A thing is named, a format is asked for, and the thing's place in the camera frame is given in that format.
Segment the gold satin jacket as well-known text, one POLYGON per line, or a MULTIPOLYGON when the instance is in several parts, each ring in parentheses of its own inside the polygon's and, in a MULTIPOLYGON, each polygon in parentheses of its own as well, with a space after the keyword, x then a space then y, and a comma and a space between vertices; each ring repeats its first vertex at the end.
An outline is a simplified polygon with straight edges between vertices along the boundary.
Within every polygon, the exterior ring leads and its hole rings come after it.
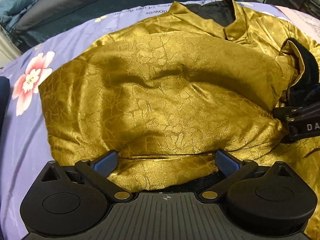
POLYGON ((173 3, 97 39, 39 88, 60 165, 109 150, 110 181, 158 190, 215 171, 224 149, 288 163, 319 193, 319 138, 284 142, 277 106, 301 106, 319 82, 319 43, 292 23, 233 0, 173 3))

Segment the purple floral bed sheet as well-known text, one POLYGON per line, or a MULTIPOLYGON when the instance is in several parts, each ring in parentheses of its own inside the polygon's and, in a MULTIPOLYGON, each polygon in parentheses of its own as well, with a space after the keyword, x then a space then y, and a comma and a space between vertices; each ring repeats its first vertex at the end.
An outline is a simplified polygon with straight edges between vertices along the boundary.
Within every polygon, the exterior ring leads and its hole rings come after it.
POLYGON ((1 229, 5 239, 20 239, 26 234, 19 214, 20 203, 44 164, 53 159, 40 85, 97 39, 161 15, 170 7, 153 7, 151 12, 135 9, 90 20, 39 44, 1 70, 11 84, 1 138, 1 229))

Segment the pink dotted blanket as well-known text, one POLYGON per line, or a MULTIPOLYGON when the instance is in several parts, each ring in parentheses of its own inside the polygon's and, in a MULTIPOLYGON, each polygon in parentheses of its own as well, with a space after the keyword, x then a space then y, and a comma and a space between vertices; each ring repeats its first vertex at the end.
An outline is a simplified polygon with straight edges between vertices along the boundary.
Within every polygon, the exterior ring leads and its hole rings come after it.
POLYGON ((276 7, 302 32, 319 43, 319 19, 301 11, 276 5, 276 7))

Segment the black knit garment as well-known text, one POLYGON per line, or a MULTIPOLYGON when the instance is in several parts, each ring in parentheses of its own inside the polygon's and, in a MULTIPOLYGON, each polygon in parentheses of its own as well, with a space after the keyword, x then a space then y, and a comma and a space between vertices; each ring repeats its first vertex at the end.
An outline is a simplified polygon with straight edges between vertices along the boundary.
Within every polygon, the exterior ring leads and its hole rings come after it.
POLYGON ((0 77, 0 127, 3 125, 5 110, 7 109, 10 94, 10 81, 8 78, 0 77))

